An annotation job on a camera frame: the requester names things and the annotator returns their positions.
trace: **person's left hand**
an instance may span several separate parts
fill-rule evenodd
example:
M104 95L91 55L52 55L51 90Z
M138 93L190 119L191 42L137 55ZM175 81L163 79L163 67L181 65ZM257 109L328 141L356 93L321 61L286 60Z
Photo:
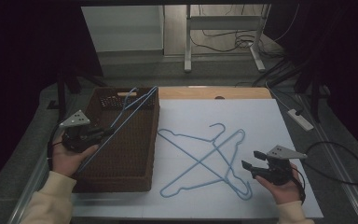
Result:
M60 135L53 143L52 171L69 177L76 172L84 159L92 155L98 149L98 146L94 145L87 148L82 153L75 153L67 150L62 145L61 141L62 135Z

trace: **beige sleeve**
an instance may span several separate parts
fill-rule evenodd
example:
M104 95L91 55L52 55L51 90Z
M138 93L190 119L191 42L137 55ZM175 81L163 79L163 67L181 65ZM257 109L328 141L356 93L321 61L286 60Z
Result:
M301 201L278 204L279 224L312 224L311 219L306 219Z
M69 223L72 217L71 193L75 184L72 178L49 172L45 186L29 201L21 224Z

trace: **brown woven basket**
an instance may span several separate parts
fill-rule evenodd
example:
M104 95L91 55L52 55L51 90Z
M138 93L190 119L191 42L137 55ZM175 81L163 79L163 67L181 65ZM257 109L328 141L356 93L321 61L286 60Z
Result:
M91 120L91 125L110 127L119 116L124 99L130 90L96 88L85 113ZM151 88L139 88L128 97L127 105L150 90ZM125 110L115 128L118 128L138 106L137 103ZM86 168L75 176L77 184L74 192L149 191L152 184L158 115L158 90L156 90Z

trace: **white tabletop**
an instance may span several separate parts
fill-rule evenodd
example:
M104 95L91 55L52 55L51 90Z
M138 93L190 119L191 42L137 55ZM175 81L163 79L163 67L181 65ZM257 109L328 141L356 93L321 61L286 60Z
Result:
M74 217L111 217L147 219L249 219L277 217L277 209L270 193L252 179L250 172L241 167L241 161L267 168L267 162L254 157L253 151L268 152L276 145L295 150L281 112L275 100L160 100L156 152L152 189L133 193L74 194ZM174 135L185 134L191 137ZM213 139L215 146L228 160L234 156L233 172L212 143L200 141ZM303 208L307 217L323 217L310 183L298 160L291 160L305 176L307 199ZM196 189L194 187L224 177L228 171L228 183L216 182ZM233 186L251 193L240 198Z

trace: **black cable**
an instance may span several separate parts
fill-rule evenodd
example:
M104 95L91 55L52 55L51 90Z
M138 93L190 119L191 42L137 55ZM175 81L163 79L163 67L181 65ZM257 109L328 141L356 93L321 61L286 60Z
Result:
M232 8L233 8L233 7L234 7L234 5L231 5L231 8L230 8L229 11L225 14L225 16L232 11Z
M283 95L285 95L287 97L289 97L293 102L295 102L300 107L300 109L296 110L296 115L297 116L300 115L304 111L304 106L301 103L299 103L294 97L292 97L291 95L287 94L286 92L280 91L280 90L278 90L276 88L274 90L278 91L279 93L281 93L281 94L283 94Z
M237 84L235 84L234 87L235 87L235 88L238 87L241 83L249 83L249 84L250 84L250 83L252 83L252 82L237 82Z
M242 45L246 44L244 48L248 49L251 46L249 45L249 42L254 43L255 36L254 35L237 35L238 32L235 33L235 45ZM242 39L242 37L251 37L252 40L249 39Z
M61 122L58 122L58 123L54 126L53 131L51 132L50 138L49 138L49 140L48 140L48 151L47 151L47 154L48 154L48 155L47 155L47 158L48 158L48 168L49 168L50 170L52 170L52 168L53 168L53 163L52 163L53 147L58 144L58 143L53 144L54 135L55 135L55 133L57 132L57 130L58 130L59 126L60 126L60 123L61 123Z
M240 47L240 45L236 45L234 46L233 49L214 49L214 48L211 48L209 46L206 46L206 45L201 45L201 44L197 44L196 42L194 42L193 38L190 36L190 40L191 42L195 45L195 46L198 46L198 47L202 47L202 48L206 48L206 49L211 49L211 50L215 50L215 51L218 51L218 52L230 52L234 49L237 49Z
M317 142L317 143L314 143L312 144L310 147L307 148L305 154L308 155L308 153L315 147L315 146L318 146L320 144L331 144L331 145L335 145L335 146L338 146L342 149L344 149L345 151L347 151L348 153L350 153L357 161L358 161L358 157L353 153L351 152L347 147L344 147L342 146L341 144L338 144L338 143L335 143L335 142L329 142L329 141L322 141L322 142ZM315 171L316 173L328 178L328 179L331 179L331 180L334 180L334 181L337 181L339 183L342 183L342 184L348 184L348 185L358 185L358 182L348 182L348 181L344 181L344 180L340 180L340 179L337 179L335 177L332 177L330 175L327 175L325 174L324 172L316 169L315 167L311 166L310 164L308 164L307 162L305 162L305 160L302 160L302 162L307 165L310 169L312 169L313 171Z
M252 32L252 31L254 31L254 30L232 31L232 32L226 32L226 33L217 34L217 35L207 35L207 34L205 34L204 30L202 30L202 33L205 36L208 36L208 37L217 37L217 36L220 36L220 35L232 35L232 34L236 34L236 33L245 33L245 32Z
M299 172L296 168L293 168L293 170L295 170L302 178L302 183L303 183L303 186L301 186L301 183L295 179L293 176L291 176L291 180L296 184L297 188L298 188L298 191L299 191L299 194L300 194L300 200L301 200L301 204L304 203L305 201L305 198L307 197L306 194L305 194L305 186L306 186L306 183L305 183L305 178L304 176L301 174L301 172Z
M202 6L202 5L199 5L199 14L201 15L201 8L202 8L202 14L203 14L204 16L206 16L205 13L203 12L203 6Z
M283 58L282 60L280 60L278 63L276 63L272 68L270 68L267 72L265 72L262 76L260 76L258 79L256 79L254 81L254 83L252 84L252 87L256 87L257 83L267 77L269 74L271 74L272 72L274 72L276 69L280 68L281 66L283 66L285 63L287 63L287 60L285 58Z
M286 54L284 52L283 53L266 52L266 49L264 47L264 42L261 39L260 39L260 42L261 42L261 46L262 46L262 48L259 48L261 55L268 57L268 58L282 58L282 57L286 56Z

